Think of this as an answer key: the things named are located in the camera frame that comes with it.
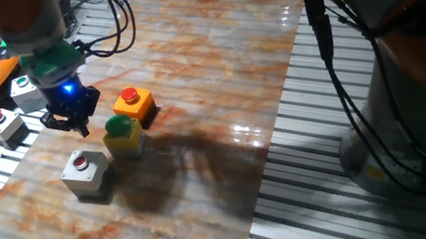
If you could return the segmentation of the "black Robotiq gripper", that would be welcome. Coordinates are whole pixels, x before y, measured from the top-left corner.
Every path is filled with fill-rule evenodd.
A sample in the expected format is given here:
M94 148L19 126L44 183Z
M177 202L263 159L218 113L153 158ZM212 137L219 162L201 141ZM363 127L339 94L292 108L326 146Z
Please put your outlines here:
M94 114L100 91L85 87L79 75L74 75L61 85L41 90L47 112L40 121L49 129L78 132L83 138L90 134L87 125Z

